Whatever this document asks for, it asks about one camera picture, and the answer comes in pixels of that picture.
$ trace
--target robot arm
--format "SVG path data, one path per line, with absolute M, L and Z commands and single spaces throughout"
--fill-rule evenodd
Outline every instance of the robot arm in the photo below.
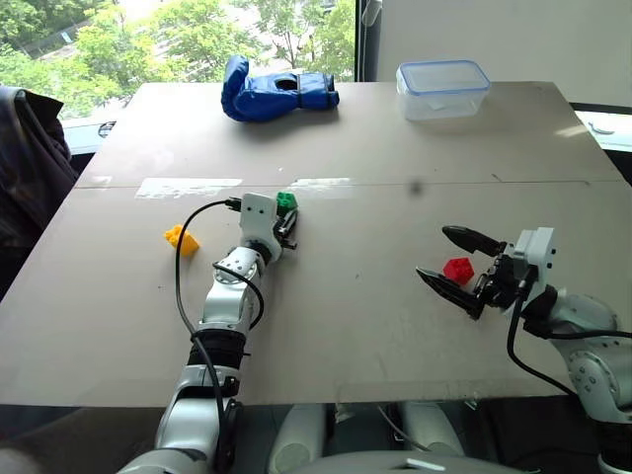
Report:
M 119 473 L 195 474 L 222 471 L 232 462 L 234 431 L 241 411 L 241 404 L 232 397 L 239 391 L 248 333 L 263 314 L 258 286 L 267 265 L 278 260 L 281 249 L 295 248 L 288 237 L 298 211 L 293 197 L 289 198 L 292 202 L 287 203 L 287 195 L 275 200 L 245 194 L 241 201 L 231 201 L 231 208 L 241 212 L 240 246 L 214 265 L 213 285 L 196 332 L 217 374 L 223 419 L 208 367 L 198 347 L 193 346 L 158 428 L 156 448 Z
M 608 449 L 602 449 L 601 469 L 632 472 L 632 341 L 629 334 L 617 331 L 617 317 L 605 304 L 546 284 L 556 253 L 553 229 L 524 230 L 515 245 L 464 227 L 442 230 L 459 247 L 482 251 L 494 257 L 494 263 L 472 292 L 445 276 L 417 269 L 422 280 L 475 320 L 485 305 L 499 307 L 510 317 L 522 303 L 517 310 L 524 319 L 523 329 L 550 340 L 559 351 L 582 405 L 598 422 L 597 432 L 619 433 L 615 435 L 622 441 L 618 447 L 609 442 Z

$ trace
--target red cube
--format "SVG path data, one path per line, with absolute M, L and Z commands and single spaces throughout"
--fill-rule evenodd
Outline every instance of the red cube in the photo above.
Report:
M 450 259 L 443 267 L 443 274 L 463 286 L 474 277 L 474 269 L 470 259 Z

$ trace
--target plastic food container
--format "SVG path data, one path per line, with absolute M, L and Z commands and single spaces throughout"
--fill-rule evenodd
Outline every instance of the plastic food container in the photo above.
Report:
M 399 104 L 408 120 L 473 116 L 489 90 L 474 61 L 405 62 L 397 68 Z

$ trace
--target container lid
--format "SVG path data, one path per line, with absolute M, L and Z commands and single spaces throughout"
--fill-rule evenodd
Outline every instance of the container lid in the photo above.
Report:
M 487 91 L 490 81 L 474 61 L 405 62 L 399 70 L 410 94 Z

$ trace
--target tabletop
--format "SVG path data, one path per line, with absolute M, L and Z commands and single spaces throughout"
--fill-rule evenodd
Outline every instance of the tabletop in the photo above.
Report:
M 163 232 L 245 192 L 292 190 L 300 205 L 299 247 L 265 277 L 246 404 L 555 393 L 509 361 L 498 310 L 473 322 L 415 275 L 468 256 L 445 224 L 508 241 L 555 227 L 549 282 L 632 328 L 629 188 L 553 85 L 494 84 L 480 116 L 432 124 L 399 118 L 393 84 L 339 89 L 336 114 L 244 124 L 217 85 L 143 86 L 0 304 L 0 403 L 164 406 L 190 343 Z M 238 215 L 211 209 L 191 230 L 196 320 Z M 569 383 L 550 343 L 520 333 L 517 352 Z

